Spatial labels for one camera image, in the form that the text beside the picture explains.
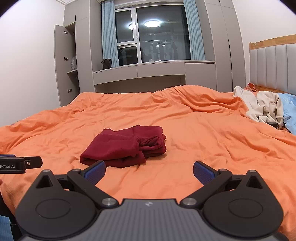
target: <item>orange duvet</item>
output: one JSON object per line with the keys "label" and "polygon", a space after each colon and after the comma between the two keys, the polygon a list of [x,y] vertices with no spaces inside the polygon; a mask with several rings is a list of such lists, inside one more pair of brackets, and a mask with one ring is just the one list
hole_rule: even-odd
{"label": "orange duvet", "polygon": [[40,169],[0,175],[1,194],[14,212],[42,169],[65,174],[84,169],[80,154],[104,128],[137,124],[163,128],[167,152],[146,164],[108,167],[97,187],[123,198],[182,198],[202,185],[192,173],[202,160],[234,174],[256,169],[284,210],[281,231],[296,240],[296,136],[245,116],[247,107],[232,93],[177,86],[155,93],[82,93],[71,104],[46,110],[0,128],[0,153],[41,156]]}

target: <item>headboard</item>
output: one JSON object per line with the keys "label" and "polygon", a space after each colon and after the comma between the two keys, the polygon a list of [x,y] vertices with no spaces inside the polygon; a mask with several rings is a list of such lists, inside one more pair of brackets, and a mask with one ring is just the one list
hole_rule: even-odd
{"label": "headboard", "polygon": [[296,94],[296,34],[249,43],[249,49],[257,89]]}

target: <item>silver bolt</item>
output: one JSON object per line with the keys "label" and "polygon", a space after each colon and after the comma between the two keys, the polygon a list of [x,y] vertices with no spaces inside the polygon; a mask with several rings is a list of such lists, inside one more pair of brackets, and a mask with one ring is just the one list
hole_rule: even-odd
{"label": "silver bolt", "polygon": [[187,206],[193,206],[197,201],[192,197],[187,197],[182,200],[182,203]]}
{"label": "silver bolt", "polygon": [[116,204],[116,200],[111,197],[104,198],[102,200],[102,204],[104,204],[105,206],[113,206],[114,204]]}

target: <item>window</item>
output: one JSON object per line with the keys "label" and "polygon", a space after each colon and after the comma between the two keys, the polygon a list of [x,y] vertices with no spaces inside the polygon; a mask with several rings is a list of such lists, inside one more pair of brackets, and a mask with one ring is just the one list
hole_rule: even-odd
{"label": "window", "polygon": [[184,5],[115,11],[119,65],[190,59]]}

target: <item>wooden headboard frame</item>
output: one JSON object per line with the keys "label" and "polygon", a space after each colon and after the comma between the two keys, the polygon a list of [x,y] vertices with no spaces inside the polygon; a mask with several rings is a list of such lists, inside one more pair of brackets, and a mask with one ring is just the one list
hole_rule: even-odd
{"label": "wooden headboard frame", "polygon": [[[287,35],[282,37],[277,37],[273,39],[267,39],[256,43],[249,43],[249,49],[259,49],[264,47],[270,47],[270,46],[276,46],[276,45],[283,45],[283,44],[295,44],[296,43],[296,34],[293,35]],[[278,92],[278,93],[285,93],[280,90],[271,89],[263,86],[255,86],[256,89],[259,91],[272,91],[272,92]]]}

